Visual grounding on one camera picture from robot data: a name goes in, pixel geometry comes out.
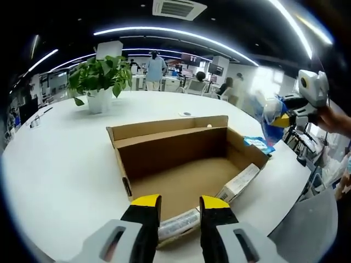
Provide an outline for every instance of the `man in blue shirt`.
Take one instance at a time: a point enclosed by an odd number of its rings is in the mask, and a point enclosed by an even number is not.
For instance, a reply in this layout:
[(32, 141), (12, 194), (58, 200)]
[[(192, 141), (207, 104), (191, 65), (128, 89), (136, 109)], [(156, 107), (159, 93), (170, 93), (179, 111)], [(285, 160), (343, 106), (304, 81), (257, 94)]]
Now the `man in blue shirt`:
[(167, 65), (163, 58), (158, 56), (157, 51), (151, 52), (151, 58), (146, 64), (146, 86), (148, 90), (158, 90), (163, 73), (167, 69)]

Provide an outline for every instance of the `potted plant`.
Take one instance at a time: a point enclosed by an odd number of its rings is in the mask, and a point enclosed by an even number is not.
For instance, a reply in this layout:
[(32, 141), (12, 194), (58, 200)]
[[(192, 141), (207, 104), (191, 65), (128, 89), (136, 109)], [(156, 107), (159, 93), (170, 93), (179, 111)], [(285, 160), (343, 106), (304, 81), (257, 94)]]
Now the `potted plant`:
[[(128, 85), (132, 86), (129, 63), (122, 56), (106, 56), (104, 60), (90, 58), (80, 63), (70, 74), (69, 89), (86, 95), (91, 113), (102, 113), (110, 107), (112, 94), (117, 98)], [(84, 102), (73, 97), (77, 106)]]

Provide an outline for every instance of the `open cardboard box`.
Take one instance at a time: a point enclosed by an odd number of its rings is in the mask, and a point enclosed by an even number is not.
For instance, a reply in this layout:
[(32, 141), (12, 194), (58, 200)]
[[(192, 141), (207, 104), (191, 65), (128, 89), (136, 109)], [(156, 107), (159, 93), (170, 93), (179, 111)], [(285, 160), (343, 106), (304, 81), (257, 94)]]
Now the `open cardboard box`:
[(201, 195), (230, 203), (268, 157), (228, 128), (228, 116), (107, 127), (129, 200), (162, 196), (159, 238), (168, 243), (196, 229)]

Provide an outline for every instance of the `white flower pot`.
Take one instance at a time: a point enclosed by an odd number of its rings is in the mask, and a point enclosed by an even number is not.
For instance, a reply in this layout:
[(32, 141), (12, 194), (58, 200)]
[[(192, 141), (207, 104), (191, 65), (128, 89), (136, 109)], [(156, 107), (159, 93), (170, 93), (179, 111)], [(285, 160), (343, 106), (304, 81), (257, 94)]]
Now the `white flower pot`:
[(107, 112), (111, 107), (112, 87), (107, 90), (90, 90), (87, 93), (89, 110), (92, 114)]

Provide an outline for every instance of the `white table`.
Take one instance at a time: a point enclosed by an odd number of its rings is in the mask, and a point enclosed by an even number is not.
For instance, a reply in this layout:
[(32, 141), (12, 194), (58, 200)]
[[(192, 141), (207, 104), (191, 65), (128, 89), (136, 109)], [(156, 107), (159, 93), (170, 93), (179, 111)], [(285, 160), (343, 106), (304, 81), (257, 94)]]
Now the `white table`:
[[(4, 185), (28, 237), (55, 260), (76, 255), (83, 240), (129, 205), (106, 126), (228, 115), (229, 126), (263, 136), (259, 123), (216, 99), (167, 92), (122, 92), (108, 114), (90, 115), (72, 99), (50, 105), (41, 126), (23, 126), (3, 154)], [(263, 171), (236, 200), (234, 212), (268, 235), (292, 208), (310, 171), (281, 141)], [(203, 262), (199, 235), (158, 251), (154, 262)]]

